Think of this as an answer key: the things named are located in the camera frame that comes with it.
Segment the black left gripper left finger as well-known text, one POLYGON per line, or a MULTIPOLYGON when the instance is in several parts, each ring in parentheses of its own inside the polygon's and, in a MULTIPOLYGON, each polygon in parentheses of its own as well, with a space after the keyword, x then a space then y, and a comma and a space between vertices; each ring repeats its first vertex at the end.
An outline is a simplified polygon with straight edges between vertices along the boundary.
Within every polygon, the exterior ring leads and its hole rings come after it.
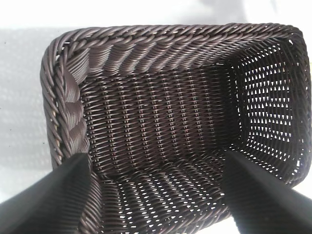
POLYGON ((2 234, 76 234, 91 186, 87 154, 78 153, 1 203, 2 234))

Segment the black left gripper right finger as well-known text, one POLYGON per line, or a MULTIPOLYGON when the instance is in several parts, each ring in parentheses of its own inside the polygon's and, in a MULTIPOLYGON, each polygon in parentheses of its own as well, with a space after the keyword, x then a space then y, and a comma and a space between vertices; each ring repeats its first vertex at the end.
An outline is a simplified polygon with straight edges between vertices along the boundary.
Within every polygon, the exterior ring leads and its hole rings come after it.
POLYGON ((241 234, 310 234, 312 201, 242 153, 225 152, 222 190, 241 234))

